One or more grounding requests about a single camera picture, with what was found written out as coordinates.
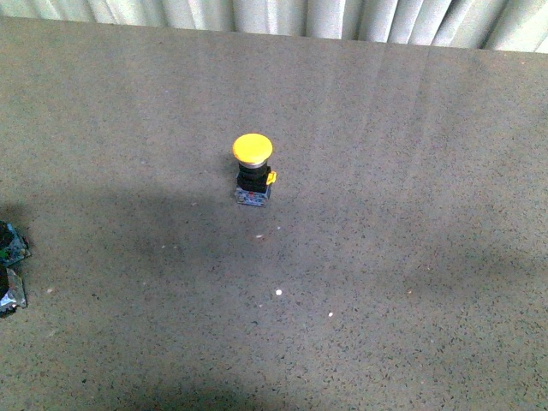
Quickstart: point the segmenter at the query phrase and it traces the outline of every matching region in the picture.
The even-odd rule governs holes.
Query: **gray floor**
[[[0,409],[548,409],[548,56],[16,19],[0,54]]]

